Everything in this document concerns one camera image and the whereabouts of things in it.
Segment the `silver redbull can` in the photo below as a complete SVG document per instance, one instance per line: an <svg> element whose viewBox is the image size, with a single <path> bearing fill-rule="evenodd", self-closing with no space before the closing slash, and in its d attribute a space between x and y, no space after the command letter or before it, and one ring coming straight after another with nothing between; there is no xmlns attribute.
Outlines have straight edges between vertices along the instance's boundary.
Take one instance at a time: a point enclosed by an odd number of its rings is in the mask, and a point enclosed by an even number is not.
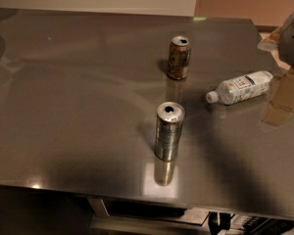
<svg viewBox="0 0 294 235"><path fill-rule="evenodd" d="M185 110L176 102L165 102L157 110L155 155L166 162L177 156Z"/></svg>

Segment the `brown orange drink can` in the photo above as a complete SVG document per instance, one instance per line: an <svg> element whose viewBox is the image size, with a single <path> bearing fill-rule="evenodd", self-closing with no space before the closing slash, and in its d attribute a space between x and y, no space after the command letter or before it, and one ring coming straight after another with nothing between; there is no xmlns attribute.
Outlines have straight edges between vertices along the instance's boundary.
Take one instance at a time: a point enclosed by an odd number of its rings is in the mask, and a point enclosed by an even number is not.
<svg viewBox="0 0 294 235"><path fill-rule="evenodd" d="M167 68L169 78L182 80L187 76L191 50L189 39L186 36L175 36L171 40Z"/></svg>

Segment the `clear plastic water bottle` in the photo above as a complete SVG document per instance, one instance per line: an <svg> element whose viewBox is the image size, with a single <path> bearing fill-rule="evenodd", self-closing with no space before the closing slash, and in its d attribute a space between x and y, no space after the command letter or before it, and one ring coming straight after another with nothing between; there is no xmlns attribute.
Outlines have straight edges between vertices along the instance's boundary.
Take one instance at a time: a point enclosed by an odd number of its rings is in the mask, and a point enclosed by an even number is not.
<svg viewBox="0 0 294 235"><path fill-rule="evenodd" d="M210 104L221 103L233 105L269 91L272 74L260 70L225 80L219 86L206 94L206 101Z"/></svg>

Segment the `metal shelf under table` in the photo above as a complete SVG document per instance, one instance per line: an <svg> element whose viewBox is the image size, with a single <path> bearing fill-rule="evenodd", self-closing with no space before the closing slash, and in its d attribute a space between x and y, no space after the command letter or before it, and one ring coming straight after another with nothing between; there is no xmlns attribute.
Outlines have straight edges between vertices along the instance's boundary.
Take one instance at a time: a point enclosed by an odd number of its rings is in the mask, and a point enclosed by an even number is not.
<svg viewBox="0 0 294 235"><path fill-rule="evenodd" d="M88 198L90 227L129 235L210 235L208 211L198 208Z"/></svg>

